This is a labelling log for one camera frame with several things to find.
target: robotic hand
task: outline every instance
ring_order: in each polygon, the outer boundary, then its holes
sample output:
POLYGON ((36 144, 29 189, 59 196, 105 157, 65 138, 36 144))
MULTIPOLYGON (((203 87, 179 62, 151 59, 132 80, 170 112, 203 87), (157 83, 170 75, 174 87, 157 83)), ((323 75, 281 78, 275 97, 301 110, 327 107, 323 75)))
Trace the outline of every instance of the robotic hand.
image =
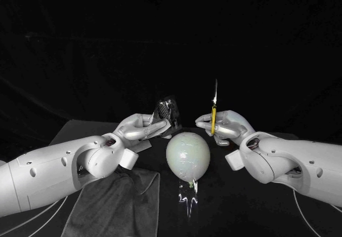
POLYGON ((166 126, 164 121, 148 126, 150 116, 134 114, 112 133, 43 147, 3 164, 0 217, 52 204, 108 177, 118 165, 131 169, 138 154, 128 148, 166 126))
MULTIPOLYGON (((342 207, 342 146, 314 141, 290 141, 265 132, 255 132, 245 118, 233 111, 216 113, 215 141, 229 138, 239 149, 226 155, 232 170, 245 167, 264 184, 287 185, 300 194, 342 207)), ((210 136, 210 114, 196 119, 196 126, 210 136)))

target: towel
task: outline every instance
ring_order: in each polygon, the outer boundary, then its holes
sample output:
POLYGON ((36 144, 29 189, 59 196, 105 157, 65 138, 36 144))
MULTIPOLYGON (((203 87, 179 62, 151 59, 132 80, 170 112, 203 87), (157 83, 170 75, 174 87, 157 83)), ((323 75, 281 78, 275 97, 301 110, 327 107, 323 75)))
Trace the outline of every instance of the towel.
POLYGON ((156 237, 160 174, 118 166, 79 194, 62 237, 156 237))

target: yellow handle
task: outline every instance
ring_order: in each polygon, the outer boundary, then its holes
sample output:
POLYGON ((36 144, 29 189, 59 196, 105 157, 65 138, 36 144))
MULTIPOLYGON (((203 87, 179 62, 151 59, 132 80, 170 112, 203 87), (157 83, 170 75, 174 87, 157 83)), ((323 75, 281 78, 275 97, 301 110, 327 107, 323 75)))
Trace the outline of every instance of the yellow handle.
POLYGON ((212 107, 212 134, 215 133, 216 106, 212 107))

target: plastic packet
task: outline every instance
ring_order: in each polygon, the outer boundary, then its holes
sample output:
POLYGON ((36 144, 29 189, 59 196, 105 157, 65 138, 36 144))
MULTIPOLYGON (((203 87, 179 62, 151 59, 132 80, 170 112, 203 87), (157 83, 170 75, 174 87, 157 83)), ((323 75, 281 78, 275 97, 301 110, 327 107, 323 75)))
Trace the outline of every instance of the plastic packet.
POLYGON ((179 110, 173 95, 158 100, 151 114, 148 125, 153 125, 163 120, 167 123, 166 126, 161 129, 158 129, 158 131, 145 136, 143 140, 156 137, 166 137, 182 129, 179 110))

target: black tablecloth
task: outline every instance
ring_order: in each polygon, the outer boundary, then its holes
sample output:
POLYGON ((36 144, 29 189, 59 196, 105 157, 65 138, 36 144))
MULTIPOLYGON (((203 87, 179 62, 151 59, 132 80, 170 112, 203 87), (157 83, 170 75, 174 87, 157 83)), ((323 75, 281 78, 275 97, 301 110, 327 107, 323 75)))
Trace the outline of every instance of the black tablecloth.
MULTIPOLYGON (((59 131, 52 145, 92 135, 112 132, 117 123, 70 120, 59 131)), ((301 218, 291 189, 275 183, 261 184, 245 169, 232 171, 225 155, 236 149, 232 144, 219 147, 215 140, 199 128, 183 128, 182 132, 195 132, 208 142, 210 148, 209 168, 197 181, 197 236, 262 236, 309 237, 316 236, 301 218)), ((296 139, 290 134, 274 134, 285 139, 296 139)), ((184 236, 177 232, 177 190, 179 179, 166 161, 167 139, 150 139, 151 148, 141 151, 134 167, 160 173, 160 213, 158 236, 184 236)), ((33 235, 34 237, 59 237, 66 219, 79 195, 73 193, 52 218, 50 222, 33 235)), ((330 205, 314 199, 297 196, 304 217, 322 236, 340 236, 339 213, 330 205)), ((59 203, 21 228, 4 237, 29 236, 44 224, 59 203)), ((31 218, 46 207, 13 214, 0 219, 0 233, 31 218)))

